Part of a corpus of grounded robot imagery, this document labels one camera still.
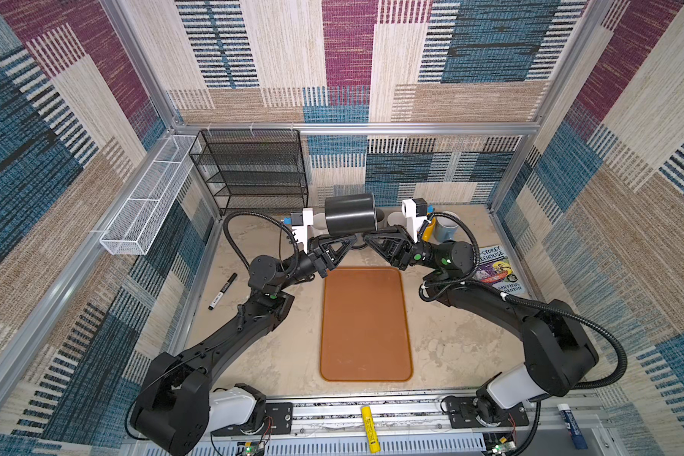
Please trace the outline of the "blue speckled mug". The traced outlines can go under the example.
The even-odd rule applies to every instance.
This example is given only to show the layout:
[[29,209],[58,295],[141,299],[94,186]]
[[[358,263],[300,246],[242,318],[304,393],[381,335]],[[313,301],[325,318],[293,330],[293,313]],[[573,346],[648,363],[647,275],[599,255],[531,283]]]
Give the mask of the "blue speckled mug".
[[435,224],[436,226],[433,231],[433,237],[439,243],[453,241],[455,234],[460,228],[459,224],[451,218],[440,216],[435,218]]

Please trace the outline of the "yellow marker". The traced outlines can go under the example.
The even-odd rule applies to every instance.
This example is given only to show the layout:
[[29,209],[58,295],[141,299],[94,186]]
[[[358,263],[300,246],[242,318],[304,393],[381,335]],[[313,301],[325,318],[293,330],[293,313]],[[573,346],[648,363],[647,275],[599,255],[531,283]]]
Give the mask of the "yellow marker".
[[363,406],[361,408],[362,420],[366,432],[367,442],[371,454],[376,454],[381,451],[381,445],[375,428],[374,417],[372,416],[372,409],[370,406]]

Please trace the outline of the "white mug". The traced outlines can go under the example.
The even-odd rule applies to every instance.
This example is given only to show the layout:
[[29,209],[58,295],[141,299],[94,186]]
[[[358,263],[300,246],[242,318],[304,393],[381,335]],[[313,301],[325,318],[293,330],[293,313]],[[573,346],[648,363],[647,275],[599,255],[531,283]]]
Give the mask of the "white mug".
[[326,218],[324,213],[313,215],[313,228],[317,231],[325,231],[327,229]]

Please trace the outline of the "purple mug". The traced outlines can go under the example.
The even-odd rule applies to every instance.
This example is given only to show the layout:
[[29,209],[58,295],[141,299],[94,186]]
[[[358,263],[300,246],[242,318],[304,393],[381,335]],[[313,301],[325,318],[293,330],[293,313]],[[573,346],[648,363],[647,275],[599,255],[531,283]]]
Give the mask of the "purple mug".
[[406,217],[402,212],[392,212],[387,217],[388,226],[406,226]]

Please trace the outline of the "white mesh basket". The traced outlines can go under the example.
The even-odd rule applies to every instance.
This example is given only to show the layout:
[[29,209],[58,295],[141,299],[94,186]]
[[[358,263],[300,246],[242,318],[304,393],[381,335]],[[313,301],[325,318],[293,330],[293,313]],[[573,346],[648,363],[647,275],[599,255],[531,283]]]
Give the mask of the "white mesh basket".
[[100,239],[112,256],[146,255],[187,179],[195,138],[173,135],[135,184]]

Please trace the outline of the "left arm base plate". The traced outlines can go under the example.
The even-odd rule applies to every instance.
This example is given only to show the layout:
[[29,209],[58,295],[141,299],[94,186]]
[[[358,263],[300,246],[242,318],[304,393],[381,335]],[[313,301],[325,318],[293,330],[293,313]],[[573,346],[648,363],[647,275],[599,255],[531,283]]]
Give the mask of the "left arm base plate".
[[261,429],[258,435],[277,436],[292,432],[294,404],[292,402],[270,402],[263,408]]

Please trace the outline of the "yellow mug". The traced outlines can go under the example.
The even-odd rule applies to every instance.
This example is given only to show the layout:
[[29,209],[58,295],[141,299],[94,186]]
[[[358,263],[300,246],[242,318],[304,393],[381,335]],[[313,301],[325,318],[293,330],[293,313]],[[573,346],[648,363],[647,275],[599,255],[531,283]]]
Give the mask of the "yellow mug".
[[431,240],[433,233],[434,233],[434,230],[435,230],[435,226],[436,226],[436,220],[431,220],[429,222],[429,224],[427,225],[426,229],[424,230],[423,235],[421,237],[421,239],[423,239],[423,241],[430,241]]

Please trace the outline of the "black marker pen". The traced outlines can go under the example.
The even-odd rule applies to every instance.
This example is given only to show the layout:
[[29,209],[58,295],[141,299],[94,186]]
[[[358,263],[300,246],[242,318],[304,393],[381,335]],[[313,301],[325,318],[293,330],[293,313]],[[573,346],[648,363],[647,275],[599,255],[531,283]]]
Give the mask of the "black marker pen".
[[226,280],[226,283],[224,283],[224,285],[222,285],[222,288],[220,288],[220,290],[218,291],[218,294],[216,294],[214,299],[208,305],[209,311],[213,311],[218,306],[218,304],[222,300],[223,296],[227,293],[228,289],[232,286],[232,284],[235,282],[237,277],[238,277],[237,273],[233,273],[232,275],[230,275],[229,279]]

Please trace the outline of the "brown plastic tray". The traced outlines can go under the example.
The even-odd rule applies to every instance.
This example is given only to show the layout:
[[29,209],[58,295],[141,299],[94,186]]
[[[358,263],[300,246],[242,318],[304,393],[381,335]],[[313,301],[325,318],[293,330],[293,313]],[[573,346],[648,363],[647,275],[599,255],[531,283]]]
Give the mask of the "brown plastic tray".
[[330,382],[406,382],[412,350],[401,273],[339,267],[324,280],[320,374]]

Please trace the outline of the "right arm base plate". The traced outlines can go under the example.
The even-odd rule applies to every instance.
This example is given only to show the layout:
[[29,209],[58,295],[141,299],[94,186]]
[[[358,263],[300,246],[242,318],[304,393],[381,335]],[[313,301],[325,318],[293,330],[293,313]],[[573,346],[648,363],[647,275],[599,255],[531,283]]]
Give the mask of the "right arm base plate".
[[495,402],[477,396],[446,396],[440,408],[448,419],[452,429],[483,429],[511,427],[528,427],[530,420],[522,405],[509,410],[500,408]]

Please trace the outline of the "grey mug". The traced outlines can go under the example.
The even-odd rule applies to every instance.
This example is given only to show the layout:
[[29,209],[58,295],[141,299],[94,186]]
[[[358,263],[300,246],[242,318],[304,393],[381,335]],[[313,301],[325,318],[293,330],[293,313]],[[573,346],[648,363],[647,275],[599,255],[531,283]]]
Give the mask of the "grey mug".
[[376,223],[378,225],[380,225],[385,220],[385,213],[382,209],[380,209],[380,208],[375,209],[375,219],[376,219]]

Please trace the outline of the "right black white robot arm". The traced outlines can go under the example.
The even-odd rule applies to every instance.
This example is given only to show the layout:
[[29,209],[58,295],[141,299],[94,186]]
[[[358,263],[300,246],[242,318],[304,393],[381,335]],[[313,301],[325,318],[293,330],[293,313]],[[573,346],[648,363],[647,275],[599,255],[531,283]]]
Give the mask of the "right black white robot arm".
[[522,343],[524,362],[496,374],[476,393],[473,407],[483,425],[499,424],[524,402],[604,388],[623,378],[627,353],[611,332],[562,300],[544,304],[476,279],[478,241],[458,217],[447,218],[465,232],[466,241],[431,243],[423,240],[421,229],[400,225],[367,232],[363,239],[394,267],[429,269],[419,287],[421,300],[478,315]]

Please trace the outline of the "black mug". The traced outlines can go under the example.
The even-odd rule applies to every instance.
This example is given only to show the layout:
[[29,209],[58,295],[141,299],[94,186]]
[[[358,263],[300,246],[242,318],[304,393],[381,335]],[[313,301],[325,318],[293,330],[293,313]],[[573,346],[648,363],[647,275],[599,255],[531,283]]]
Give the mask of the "black mug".
[[356,235],[377,229],[374,195],[371,193],[326,199],[325,222],[330,235]]

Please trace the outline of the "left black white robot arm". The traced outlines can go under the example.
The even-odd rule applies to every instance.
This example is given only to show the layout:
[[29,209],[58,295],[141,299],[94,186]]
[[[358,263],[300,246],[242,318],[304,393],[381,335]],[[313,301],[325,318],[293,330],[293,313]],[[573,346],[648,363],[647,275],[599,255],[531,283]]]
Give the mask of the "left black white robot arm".
[[246,384],[214,391],[222,373],[257,340],[288,317],[294,297],[285,288],[326,277],[356,242],[351,230],[313,237],[301,244],[281,224],[293,254],[285,260],[261,255],[242,260],[250,293],[234,318],[195,346],[160,353],[147,370],[142,389],[129,406],[125,429],[135,440],[149,440],[171,455],[188,454],[205,433],[233,427],[254,434],[267,425],[266,397]]

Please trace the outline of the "colourful magazine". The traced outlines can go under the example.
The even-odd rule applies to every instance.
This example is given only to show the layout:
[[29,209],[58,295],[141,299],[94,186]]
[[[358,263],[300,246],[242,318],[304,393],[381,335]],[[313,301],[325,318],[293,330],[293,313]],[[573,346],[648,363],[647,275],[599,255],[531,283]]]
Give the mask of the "colourful magazine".
[[501,245],[484,247],[474,278],[500,291],[527,298],[528,292],[515,273],[510,259]]

